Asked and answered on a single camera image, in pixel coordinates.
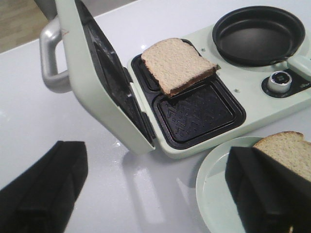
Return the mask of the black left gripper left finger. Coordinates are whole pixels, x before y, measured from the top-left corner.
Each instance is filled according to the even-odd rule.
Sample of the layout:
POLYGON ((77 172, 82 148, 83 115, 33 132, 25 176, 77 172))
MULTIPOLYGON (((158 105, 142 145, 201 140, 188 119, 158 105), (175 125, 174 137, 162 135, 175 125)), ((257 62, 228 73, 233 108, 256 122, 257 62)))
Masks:
POLYGON ((0 191, 2 233, 62 233, 87 178, 84 142, 57 141, 0 191))

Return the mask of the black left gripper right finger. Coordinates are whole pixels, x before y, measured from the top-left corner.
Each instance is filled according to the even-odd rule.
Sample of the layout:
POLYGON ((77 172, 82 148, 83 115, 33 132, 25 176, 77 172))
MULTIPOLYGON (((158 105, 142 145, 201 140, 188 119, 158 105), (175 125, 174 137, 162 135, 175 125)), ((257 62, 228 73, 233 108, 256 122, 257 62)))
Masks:
POLYGON ((311 183, 255 148, 231 147, 225 180, 247 233, 309 233, 311 183))

